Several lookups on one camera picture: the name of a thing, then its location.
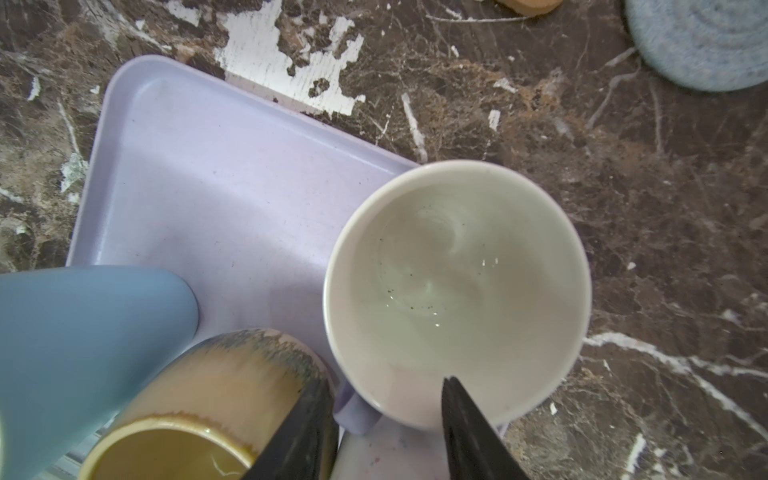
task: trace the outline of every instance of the blue glaze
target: blue glaze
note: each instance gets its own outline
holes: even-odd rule
[[[702,91],[768,80],[766,0],[627,0],[643,59],[664,77]]]
[[[196,329],[192,291],[165,270],[0,275],[0,478],[29,480],[74,448]]]

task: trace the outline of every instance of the white mug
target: white mug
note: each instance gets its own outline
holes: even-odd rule
[[[584,248],[539,186],[479,161],[411,170],[357,209],[330,257],[326,331],[353,388],[337,420],[439,429],[446,376],[492,425],[518,418],[568,374],[590,305]]]

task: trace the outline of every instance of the mug handle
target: mug handle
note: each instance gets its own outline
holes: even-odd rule
[[[333,419],[336,423],[347,432],[365,435],[381,416],[381,412],[363,400],[349,382],[342,382],[333,400]]]

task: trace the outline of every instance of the countertop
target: countertop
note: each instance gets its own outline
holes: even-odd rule
[[[585,347],[505,442],[534,479],[768,478],[768,84],[679,88],[613,0],[0,4],[0,273],[61,266],[104,89],[171,56],[419,163],[539,183],[587,249]]]

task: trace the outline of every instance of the glazed ceramic cup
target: glazed ceramic cup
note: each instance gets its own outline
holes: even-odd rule
[[[240,478],[255,462],[322,362],[271,329],[208,339],[171,363],[115,419],[82,465],[80,480]],[[330,417],[320,478],[336,457]]]
[[[366,402],[438,429],[442,380],[456,376],[501,425],[568,374],[590,305],[584,248],[540,187],[478,161],[411,170],[360,206],[330,258],[326,331],[356,391],[335,408]],[[357,413],[337,420],[362,432],[372,422]]]
[[[0,275],[0,478],[26,480],[125,407],[192,341],[197,301],[143,266]]]

